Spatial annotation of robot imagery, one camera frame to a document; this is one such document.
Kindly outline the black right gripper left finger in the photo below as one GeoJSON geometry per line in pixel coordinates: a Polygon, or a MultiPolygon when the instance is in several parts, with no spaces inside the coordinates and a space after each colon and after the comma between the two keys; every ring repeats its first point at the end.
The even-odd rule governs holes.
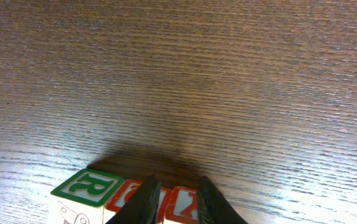
{"type": "Polygon", "coordinates": [[[156,224],[161,183],[149,176],[106,224],[156,224]]]}

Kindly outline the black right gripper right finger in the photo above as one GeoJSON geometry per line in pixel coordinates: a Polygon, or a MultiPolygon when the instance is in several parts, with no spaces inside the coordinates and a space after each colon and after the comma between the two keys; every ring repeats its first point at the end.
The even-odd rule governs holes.
{"type": "Polygon", "coordinates": [[[200,177],[197,191],[199,224],[248,224],[207,177],[200,177]]]}

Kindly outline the blue edged wooden block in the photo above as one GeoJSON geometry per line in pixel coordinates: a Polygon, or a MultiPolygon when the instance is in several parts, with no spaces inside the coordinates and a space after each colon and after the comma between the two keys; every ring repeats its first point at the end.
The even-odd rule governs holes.
{"type": "MultiPolygon", "coordinates": [[[[108,203],[104,206],[103,223],[106,223],[108,220],[110,220],[124,206],[124,204],[131,198],[131,196],[135,193],[135,191],[141,184],[142,182],[138,180],[125,180],[123,185],[120,186],[120,188],[115,192],[115,194],[110,198],[108,203]]],[[[165,210],[167,208],[171,196],[171,189],[161,187],[159,204],[157,209],[157,224],[161,224],[164,222],[165,210]]]]}

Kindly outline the blue lettered wooden block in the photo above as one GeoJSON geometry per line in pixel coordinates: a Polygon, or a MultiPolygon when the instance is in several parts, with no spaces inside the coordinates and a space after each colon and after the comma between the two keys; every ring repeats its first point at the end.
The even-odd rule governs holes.
{"type": "Polygon", "coordinates": [[[163,224],[199,224],[197,190],[176,186],[165,210],[163,224]]]}

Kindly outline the green R wooden block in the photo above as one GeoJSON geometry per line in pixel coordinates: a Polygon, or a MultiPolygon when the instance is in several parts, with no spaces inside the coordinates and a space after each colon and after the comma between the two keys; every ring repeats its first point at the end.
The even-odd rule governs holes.
{"type": "Polygon", "coordinates": [[[50,192],[50,224],[102,224],[108,200],[122,186],[122,177],[82,169],[50,192]]]}

